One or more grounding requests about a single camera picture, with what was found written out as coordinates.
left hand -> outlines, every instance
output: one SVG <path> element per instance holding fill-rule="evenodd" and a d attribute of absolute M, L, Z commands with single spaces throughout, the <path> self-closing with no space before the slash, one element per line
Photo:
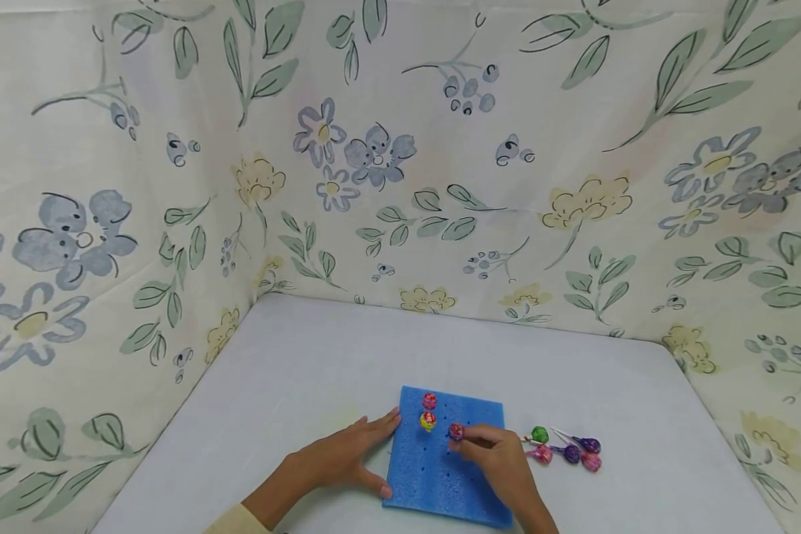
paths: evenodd
<path fill-rule="evenodd" d="M 400 410 L 397 408 L 371 423 L 367 417 L 362 417 L 332 436 L 318 439 L 295 452 L 289 460 L 309 479 L 312 488 L 356 486 L 390 499 L 392 490 L 389 483 L 368 471 L 364 461 L 368 452 L 389 439 L 400 423 Z"/>

fabric backdrop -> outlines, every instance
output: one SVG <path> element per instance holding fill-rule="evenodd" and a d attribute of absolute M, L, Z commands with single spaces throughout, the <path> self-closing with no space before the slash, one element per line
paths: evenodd
<path fill-rule="evenodd" d="M 801 533 L 801 0 L 0 1 L 0 533 L 272 291 L 663 343 Z"/>

right hand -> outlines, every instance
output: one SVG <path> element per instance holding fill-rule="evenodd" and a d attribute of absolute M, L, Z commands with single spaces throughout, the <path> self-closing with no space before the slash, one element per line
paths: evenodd
<path fill-rule="evenodd" d="M 481 468 L 498 499 L 515 513 L 525 533 L 557 534 L 516 433 L 489 425 L 467 426 L 462 441 L 449 440 L 449 449 Z"/>

white table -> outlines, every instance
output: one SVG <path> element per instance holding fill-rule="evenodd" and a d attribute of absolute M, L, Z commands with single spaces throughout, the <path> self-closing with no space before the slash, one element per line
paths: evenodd
<path fill-rule="evenodd" d="M 560 532 L 781 534 L 670 355 L 652 343 L 298 297 L 262 299 L 93 534 L 201 533 L 282 457 L 403 384 L 502 401 L 507 426 L 603 444 L 596 475 L 532 466 Z M 370 467 L 383 476 L 389 446 Z M 488 533 L 370 495 L 310 495 L 279 533 Z"/>

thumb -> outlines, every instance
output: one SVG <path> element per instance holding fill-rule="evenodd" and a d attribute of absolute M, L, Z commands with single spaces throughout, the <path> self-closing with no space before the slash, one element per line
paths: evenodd
<path fill-rule="evenodd" d="M 389 483 L 378 474 L 368 471 L 365 466 L 357 468 L 354 478 L 359 485 L 371 493 L 379 495 L 383 499 L 392 498 L 392 489 L 389 488 Z"/>

